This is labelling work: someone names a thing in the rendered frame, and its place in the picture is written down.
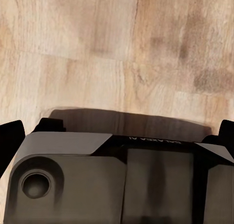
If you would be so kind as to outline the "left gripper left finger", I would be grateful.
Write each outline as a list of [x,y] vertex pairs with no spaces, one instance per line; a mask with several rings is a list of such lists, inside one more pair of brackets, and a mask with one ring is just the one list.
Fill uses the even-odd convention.
[[0,125],[0,178],[25,139],[21,120]]

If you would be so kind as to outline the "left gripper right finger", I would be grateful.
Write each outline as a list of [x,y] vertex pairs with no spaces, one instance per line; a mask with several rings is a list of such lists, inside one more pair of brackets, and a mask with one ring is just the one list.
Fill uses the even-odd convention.
[[218,136],[234,159],[234,122],[223,120]]

